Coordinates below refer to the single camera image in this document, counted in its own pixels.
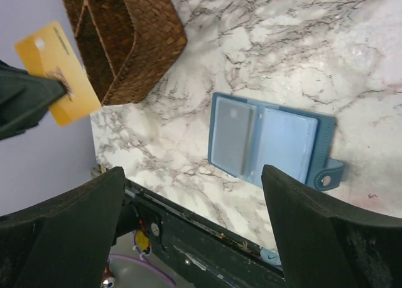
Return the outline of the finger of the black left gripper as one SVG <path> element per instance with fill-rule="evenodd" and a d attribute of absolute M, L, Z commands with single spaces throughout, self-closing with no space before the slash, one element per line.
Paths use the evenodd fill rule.
<path fill-rule="evenodd" d="M 54 78 L 30 75 L 1 62 L 1 139 L 24 134 L 36 127 L 49 106 L 67 94 Z"/>

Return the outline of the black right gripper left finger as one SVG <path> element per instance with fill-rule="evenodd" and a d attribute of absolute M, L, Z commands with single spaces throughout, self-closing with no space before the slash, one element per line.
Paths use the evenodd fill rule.
<path fill-rule="evenodd" d="M 100 287 L 124 198 L 115 167 L 1 217 L 1 287 Z"/>

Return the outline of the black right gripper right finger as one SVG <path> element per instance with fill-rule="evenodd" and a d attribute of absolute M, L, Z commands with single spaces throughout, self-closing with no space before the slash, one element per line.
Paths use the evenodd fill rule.
<path fill-rule="evenodd" d="M 401 219 L 265 165 L 264 198 L 287 287 L 401 287 Z"/>

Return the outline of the blue leather card holder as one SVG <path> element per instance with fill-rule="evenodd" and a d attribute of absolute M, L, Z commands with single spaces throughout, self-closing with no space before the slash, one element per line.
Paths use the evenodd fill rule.
<path fill-rule="evenodd" d="M 228 173 L 211 161 L 217 99 L 229 99 L 253 108 L 240 175 Z M 331 115 L 286 107 L 216 92 L 212 96 L 208 162 L 235 178 L 262 187 L 265 165 L 272 165 L 297 181 L 319 191 L 340 185 L 344 163 L 330 158 L 336 128 Z"/>

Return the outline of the grey card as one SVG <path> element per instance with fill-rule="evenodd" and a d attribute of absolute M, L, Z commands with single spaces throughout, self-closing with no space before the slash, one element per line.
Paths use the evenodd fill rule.
<path fill-rule="evenodd" d="M 228 173 L 240 175 L 253 108 L 229 99 L 217 99 L 211 161 Z"/>

